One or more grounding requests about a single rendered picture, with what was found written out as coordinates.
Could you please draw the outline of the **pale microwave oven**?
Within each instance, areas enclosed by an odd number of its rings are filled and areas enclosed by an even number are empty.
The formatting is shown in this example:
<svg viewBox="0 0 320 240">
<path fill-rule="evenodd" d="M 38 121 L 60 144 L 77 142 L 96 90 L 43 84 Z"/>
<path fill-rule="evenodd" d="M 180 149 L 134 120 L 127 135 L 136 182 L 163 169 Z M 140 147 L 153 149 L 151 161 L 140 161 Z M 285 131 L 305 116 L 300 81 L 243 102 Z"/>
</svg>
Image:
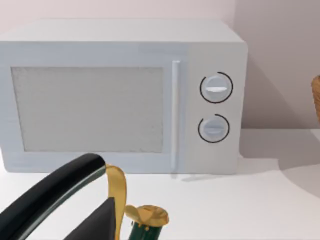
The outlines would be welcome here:
<svg viewBox="0 0 320 240">
<path fill-rule="evenodd" d="M 237 170 L 248 47 L 216 19 L 41 19 L 0 35 L 0 41 L 177 43 L 187 47 L 183 94 L 184 138 L 179 172 L 167 174 L 233 174 Z M 223 72 L 233 82 L 224 102 L 203 99 L 204 77 Z M 215 114 L 230 123 L 227 138 L 208 143 L 198 134 L 201 119 Z"/>
</svg>

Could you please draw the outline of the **small pale microwave knob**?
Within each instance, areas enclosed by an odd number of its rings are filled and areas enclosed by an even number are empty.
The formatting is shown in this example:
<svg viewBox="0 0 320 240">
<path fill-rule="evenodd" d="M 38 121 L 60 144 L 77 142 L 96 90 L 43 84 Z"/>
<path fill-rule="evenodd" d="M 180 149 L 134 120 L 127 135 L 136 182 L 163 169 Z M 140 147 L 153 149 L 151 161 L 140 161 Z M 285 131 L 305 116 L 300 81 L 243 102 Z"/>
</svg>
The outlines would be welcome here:
<svg viewBox="0 0 320 240">
<path fill-rule="evenodd" d="M 220 143 L 229 135 L 230 123 L 223 115 L 215 114 L 212 118 L 202 118 L 198 123 L 197 132 L 207 143 Z"/>
</svg>

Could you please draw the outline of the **dark green and gold trophy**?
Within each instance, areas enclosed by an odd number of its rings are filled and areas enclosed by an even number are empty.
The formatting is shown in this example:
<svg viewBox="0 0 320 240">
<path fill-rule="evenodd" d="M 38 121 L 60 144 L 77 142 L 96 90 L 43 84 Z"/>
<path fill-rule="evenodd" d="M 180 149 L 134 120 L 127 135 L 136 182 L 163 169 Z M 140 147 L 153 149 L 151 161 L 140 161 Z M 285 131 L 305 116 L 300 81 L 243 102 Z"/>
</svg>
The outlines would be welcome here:
<svg viewBox="0 0 320 240">
<path fill-rule="evenodd" d="M 114 240 L 120 240 L 124 216 L 132 224 L 128 240 L 158 240 L 169 223 L 168 212 L 156 205 L 128 205 L 125 173 L 95 153 L 83 154 L 59 167 L 2 211 L 0 240 L 27 240 L 53 211 L 102 175 L 107 176 L 107 199 L 113 197 L 115 203 Z"/>
</svg>

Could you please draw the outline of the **pale microwave door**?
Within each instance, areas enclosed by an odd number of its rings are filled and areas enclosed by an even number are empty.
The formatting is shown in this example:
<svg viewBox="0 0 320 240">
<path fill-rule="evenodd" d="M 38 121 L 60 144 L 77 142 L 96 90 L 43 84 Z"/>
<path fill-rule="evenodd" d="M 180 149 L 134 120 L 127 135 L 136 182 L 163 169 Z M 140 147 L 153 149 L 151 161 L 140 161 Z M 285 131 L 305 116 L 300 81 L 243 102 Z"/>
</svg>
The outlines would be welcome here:
<svg viewBox="0 0 320 240">
<path fill-rule="evenodd" d="M 131 174 L 171 169 L 172 61 L 179 148 L 188 49 L 172 42 L 0 41 L 0 149 L 16 173 L 50 173 L 85 154 Z"/>
</svg>

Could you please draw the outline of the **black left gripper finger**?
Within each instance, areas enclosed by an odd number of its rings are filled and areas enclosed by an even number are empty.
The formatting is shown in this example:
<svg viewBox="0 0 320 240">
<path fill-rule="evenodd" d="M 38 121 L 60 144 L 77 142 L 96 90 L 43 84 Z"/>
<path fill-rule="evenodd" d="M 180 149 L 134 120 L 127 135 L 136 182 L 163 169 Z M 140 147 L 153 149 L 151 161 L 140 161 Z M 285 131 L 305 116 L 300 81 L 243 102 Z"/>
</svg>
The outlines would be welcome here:
<svg viewBox="0 0 320 240">
<path fill-rule="evenodd" d="M 63 240 L 115 240 L 115 200 L 109 197 Z"/>
</svg>

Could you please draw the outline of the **large pale microwave knob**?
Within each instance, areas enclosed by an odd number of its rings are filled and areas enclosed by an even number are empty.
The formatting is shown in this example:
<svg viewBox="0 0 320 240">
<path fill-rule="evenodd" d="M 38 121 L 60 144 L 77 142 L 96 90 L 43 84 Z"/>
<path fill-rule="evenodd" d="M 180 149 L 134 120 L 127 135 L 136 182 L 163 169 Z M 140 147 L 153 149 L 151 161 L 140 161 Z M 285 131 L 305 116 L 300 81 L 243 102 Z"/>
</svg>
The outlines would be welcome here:
<svg viewBox="0 0 320 240">
<path fill-rule="evenodd" d="M 202 98 L 212 104 L 225 102 L 231 96 L 233 90 L 233 81 L 224 72 L 217 72 L 214 75 L 204 77 L 199 85 Z"/>
</svg>

